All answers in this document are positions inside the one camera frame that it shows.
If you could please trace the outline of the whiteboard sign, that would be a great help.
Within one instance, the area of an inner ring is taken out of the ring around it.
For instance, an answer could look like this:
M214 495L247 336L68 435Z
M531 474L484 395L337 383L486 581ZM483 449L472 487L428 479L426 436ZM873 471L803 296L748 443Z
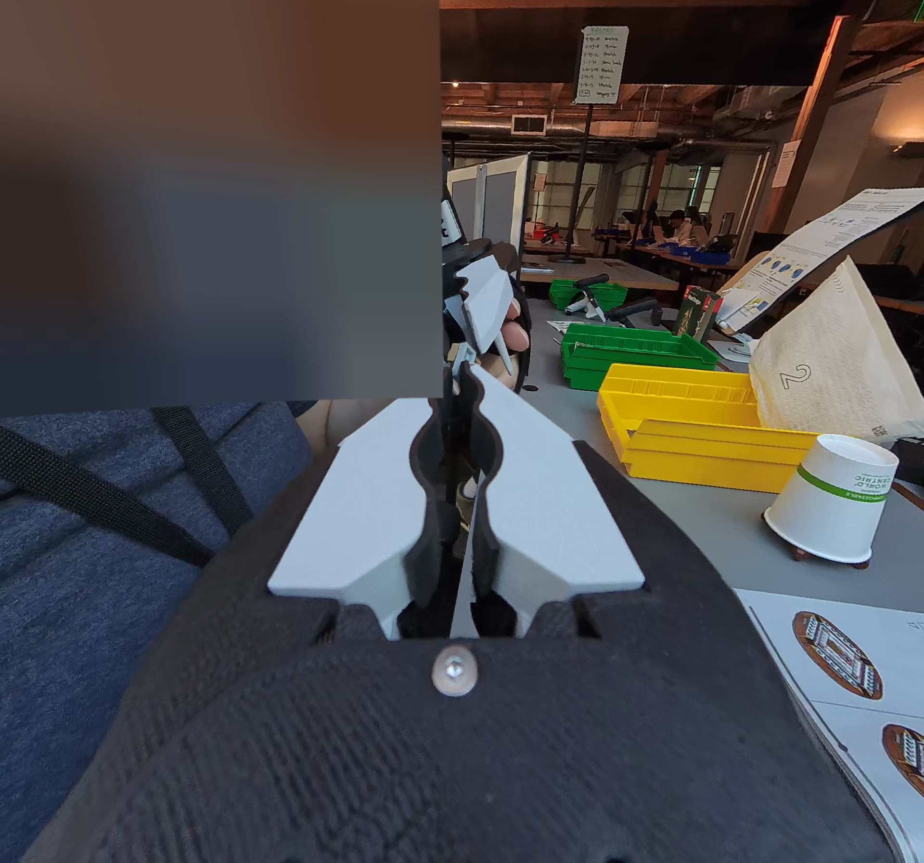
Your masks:
M628 40L628 26L583 27L573 104L618 104Z

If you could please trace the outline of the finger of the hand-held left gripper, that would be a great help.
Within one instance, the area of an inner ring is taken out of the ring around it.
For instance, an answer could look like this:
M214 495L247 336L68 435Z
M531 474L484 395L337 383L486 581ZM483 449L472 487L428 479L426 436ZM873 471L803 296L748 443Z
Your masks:
M509 273L487 255L460 271L460 295L466 334L476 349L489 349L501 334L513 301Z
M444 301L444 349L447 357L454 357L452 347L468 347L469 357L478 356L478 346L471 330L461 293L448 296Z

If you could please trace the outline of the numbered paper bag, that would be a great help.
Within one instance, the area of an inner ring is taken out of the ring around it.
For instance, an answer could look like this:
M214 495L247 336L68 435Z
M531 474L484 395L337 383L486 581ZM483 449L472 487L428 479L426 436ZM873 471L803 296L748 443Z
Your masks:
M886 447L923 435L921 391L850 257L758 339L748 370L765 428Z

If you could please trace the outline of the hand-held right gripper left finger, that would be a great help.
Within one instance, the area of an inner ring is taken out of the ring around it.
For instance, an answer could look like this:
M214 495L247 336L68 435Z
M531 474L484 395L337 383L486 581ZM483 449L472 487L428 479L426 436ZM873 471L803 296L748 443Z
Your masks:
M268 581L275 596L372 610L399 640L399 615L425 610L460 515L437 486L442 397L401 398L341 441Z

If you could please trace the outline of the row of blue bins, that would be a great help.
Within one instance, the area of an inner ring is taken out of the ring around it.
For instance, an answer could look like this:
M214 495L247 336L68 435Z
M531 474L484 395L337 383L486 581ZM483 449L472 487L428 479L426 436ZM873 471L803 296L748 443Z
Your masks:
M688 259L699 265L724 266L731 261L731 253L723 250L707 250L695 245L680 244L676 241L653 244L649 250L660 252L675 258Z

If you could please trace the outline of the white paper cup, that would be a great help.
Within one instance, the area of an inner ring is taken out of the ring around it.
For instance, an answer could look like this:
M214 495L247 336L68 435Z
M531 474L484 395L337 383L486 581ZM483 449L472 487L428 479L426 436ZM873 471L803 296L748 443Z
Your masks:
M763 520L787 543L862 560L872 549L898 465L899 458L878 444L820 434Z

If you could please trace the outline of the printed instruction sheet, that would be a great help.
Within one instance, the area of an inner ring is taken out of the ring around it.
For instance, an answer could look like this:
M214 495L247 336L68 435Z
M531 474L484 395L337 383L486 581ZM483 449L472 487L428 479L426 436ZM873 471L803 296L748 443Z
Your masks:
M716 317L727 335L742 332L850 245L922 208L923 188L868 188L786 236L723 290Z

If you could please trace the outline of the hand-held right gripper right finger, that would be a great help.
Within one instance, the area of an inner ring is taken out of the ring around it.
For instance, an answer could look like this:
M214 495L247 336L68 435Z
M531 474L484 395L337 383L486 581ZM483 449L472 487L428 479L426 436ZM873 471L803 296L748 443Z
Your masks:
M539 610L635 592L644 574L571 437L481 367L462 365L468 450L480 473L472 585L497 595L524 638Z

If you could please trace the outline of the brown lego base piece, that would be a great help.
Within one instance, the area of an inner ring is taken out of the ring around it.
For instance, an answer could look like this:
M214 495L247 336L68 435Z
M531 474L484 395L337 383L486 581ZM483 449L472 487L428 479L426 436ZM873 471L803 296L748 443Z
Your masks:
M861 560L856 558L844 559L839 556L833 557L828 555L815 554L809 550L802 549L799 546L795 546L791 543L788 543L787 547L790 552L790 557L797 563L818 561L827 565L866 570L869 568L872 561L872 549L869 549L867 552L865 552L865 558Z

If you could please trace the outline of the spare hand-held gripper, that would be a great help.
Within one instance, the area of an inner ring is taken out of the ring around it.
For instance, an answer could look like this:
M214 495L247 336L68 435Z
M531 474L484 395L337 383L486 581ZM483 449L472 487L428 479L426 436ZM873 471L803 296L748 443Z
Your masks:
M608 275L603 273L594 277L587 277L573 282L575 289L579 292L580 297L567 305L564 313L572 316L583 312L589 320L596 320L602 323L614 323L627 328L635 328L633 319L637 315L648 313L654 326L662 322L663 310L655 298L649 298L629 305L614 307L607 311L603 310L598 299L593 292L595 286L607 284Z

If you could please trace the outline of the grey partition panel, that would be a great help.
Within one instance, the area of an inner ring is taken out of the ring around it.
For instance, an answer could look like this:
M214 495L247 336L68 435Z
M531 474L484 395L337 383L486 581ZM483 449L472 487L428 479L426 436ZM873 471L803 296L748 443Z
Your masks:
M447 190L468 240L505 242L523 253L531 154L447 172Z

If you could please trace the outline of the yellow plastic bin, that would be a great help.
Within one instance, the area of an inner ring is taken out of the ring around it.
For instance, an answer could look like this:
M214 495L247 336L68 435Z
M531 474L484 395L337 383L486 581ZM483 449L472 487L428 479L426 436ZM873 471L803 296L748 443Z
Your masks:
M777 494L816 438L763 427L747 374L616 363L597 404L630 477Z

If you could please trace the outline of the person's left hand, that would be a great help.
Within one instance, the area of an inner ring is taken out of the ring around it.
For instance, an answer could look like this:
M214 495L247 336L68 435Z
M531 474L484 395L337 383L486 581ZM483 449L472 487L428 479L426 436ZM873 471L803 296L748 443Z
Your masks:
M497 348L479 357L479 365L501 384L519 394L525 384L531 358L531 318L520 296L511 301L500 332L511 370L506 368Z

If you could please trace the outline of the wooden support post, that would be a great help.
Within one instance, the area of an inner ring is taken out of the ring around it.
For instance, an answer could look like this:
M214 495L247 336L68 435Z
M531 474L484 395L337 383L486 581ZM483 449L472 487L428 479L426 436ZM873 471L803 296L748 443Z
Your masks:
M839 14L834 19L791 134L790 141L801 140L795 165L785 188L770 189L760 233L783 233L789 222L860 25L855 15Z

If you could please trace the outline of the person's blue shirt torso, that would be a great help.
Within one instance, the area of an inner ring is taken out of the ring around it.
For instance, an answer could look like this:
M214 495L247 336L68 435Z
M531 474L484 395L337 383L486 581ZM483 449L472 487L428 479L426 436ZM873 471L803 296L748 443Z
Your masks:
M230 531L150 409L2 418L209 552ZM145 652L200 574L2 477L2 861L83 774Z

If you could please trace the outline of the black lego set box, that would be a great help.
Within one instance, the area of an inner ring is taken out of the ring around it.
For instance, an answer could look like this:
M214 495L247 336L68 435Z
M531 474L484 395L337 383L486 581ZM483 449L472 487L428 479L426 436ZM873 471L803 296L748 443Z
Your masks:
M722 307L723 296L700 286L687 287L672 327L675 336L689 336L705 345L711 327Z

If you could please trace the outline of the person's left forearm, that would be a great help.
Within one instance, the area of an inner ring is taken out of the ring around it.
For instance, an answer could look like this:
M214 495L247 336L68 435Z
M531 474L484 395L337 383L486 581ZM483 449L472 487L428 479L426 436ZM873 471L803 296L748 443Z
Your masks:
M317 460L393 402L393 398L320 400L295 420L307 440L312 459Z

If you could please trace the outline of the black sign pole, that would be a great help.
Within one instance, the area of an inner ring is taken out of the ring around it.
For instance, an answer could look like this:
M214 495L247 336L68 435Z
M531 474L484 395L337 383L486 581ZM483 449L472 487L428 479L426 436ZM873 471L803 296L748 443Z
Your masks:
M563 265L580 265L584 263L583 258L579 258L573 255L573 245L575 239L575 230L577 225L578 218L578 209L581 197L581 188L583 182L583 174L586 165L587 157L587 148L590 141L590 130L593 119L594 105L589 104L587 106L584 131L580 141L580 146L578 150L578 159L577 159L577 168L575 174L575 180L572 187L572 197L569 210L569 220L568 227L565 235L565 248L564 253L560 257L553 259L554 263L563 264Z

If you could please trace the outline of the lego instruction booklet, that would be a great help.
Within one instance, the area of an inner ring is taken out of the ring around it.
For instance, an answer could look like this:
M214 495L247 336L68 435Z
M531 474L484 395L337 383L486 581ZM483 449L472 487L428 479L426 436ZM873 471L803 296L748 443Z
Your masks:
M923 615L735 590L798 707L884 826L923 860Z

